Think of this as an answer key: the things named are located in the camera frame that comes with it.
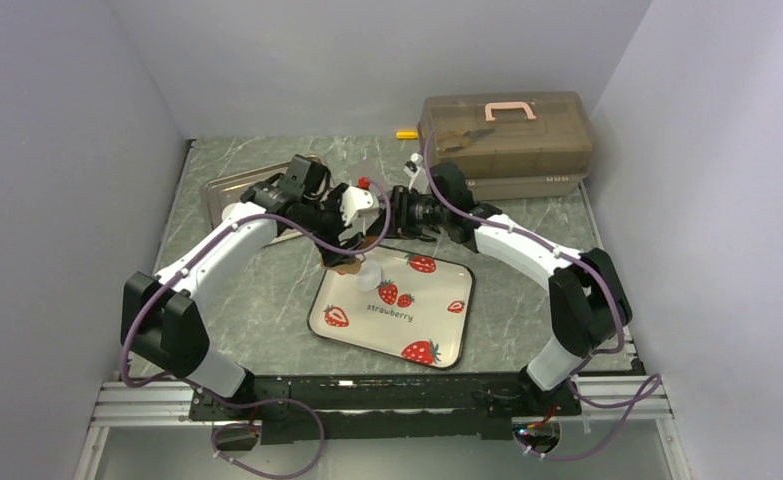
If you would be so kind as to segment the white dough ball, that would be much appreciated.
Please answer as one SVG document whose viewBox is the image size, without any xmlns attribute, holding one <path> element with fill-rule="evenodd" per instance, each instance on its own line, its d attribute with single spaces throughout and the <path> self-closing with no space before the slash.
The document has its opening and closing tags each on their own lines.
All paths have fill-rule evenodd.
<svg viewBox="0 0 783 480">
<path fill-rule="evenodd" d="M 381 265 L 374 260 L 365 260 L 355 274 L 356 286 L 360 292 L 376 290 L 383 281 Z"/>
</svg>

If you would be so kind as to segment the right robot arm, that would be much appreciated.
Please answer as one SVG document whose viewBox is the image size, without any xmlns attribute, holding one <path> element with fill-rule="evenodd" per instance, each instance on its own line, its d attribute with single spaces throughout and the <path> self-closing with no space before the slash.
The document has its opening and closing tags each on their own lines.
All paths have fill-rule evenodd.
<svg viewBox="0 0 783 480">
<path fill-rule="evenodd" d="M 633 314 L 607 252 L 562 246 L 520 226 L 499 208 L 475 201 L 454 164 L 427 167 L 414 155 L 404 171 L 409 184 L 392 191 L 390 237 L 431 241 L 444 233 L 546 290 L 552 335 L 520 375 L 517 392 L 524 411 L 545 413 L 556 402 L 556 389 L 592 356 L 623 347 Z"/>
</svg>

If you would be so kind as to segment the wooden rolling pin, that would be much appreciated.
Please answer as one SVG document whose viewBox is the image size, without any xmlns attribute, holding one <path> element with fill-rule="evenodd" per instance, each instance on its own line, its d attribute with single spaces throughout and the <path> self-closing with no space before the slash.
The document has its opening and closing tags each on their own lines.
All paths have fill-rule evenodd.
<svg viewBox="0 0 783 480">
<path fill-rule="evenodd" d="M 362 265 L 363 261 L 355 256 L 322 260 L 324 269 L 336 272 L 339 275 L 356 275 L 362 270 Z"/>
</svg>

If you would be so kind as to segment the strawberry pattern white tray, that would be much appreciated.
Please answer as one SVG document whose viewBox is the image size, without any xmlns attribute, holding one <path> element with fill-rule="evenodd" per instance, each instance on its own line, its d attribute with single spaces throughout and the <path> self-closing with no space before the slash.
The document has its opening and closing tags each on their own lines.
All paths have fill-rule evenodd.
<svg viewBox="0 0 783 480">
<path fill-rule="evenodd" d="M 475 276 L 466 266 L 378 247 L 366 255 L 382 267 L 376 290 L 360 292 L 355 275 L 324 274 L 307 315 L 318 337 L 436 370 L 462 358 Z"/>
</svg>

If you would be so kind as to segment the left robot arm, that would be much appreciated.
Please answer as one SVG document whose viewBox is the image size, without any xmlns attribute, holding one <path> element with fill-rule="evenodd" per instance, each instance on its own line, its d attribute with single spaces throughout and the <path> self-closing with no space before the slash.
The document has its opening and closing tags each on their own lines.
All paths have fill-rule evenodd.
<svg viewBox="0 0 783 480">
<path fill-rule="evenodd" d="M 155 274 L 123 287 L 120 375 L 131 388 L 166 376 L 200 387 L 231 420 L 257 399 L 254 374 L 211 343 L 204 312 L 249 259 L 287 230 L 311 240 L 326 267 L 348 266 L 368 252 L 362 235 L 342 240 L 356 219 L 387 197 L 369 177 L 332 185 L 329 168 L 296 155 L 287 169 L 249 186 L 203 240 Z"/>
</svg>

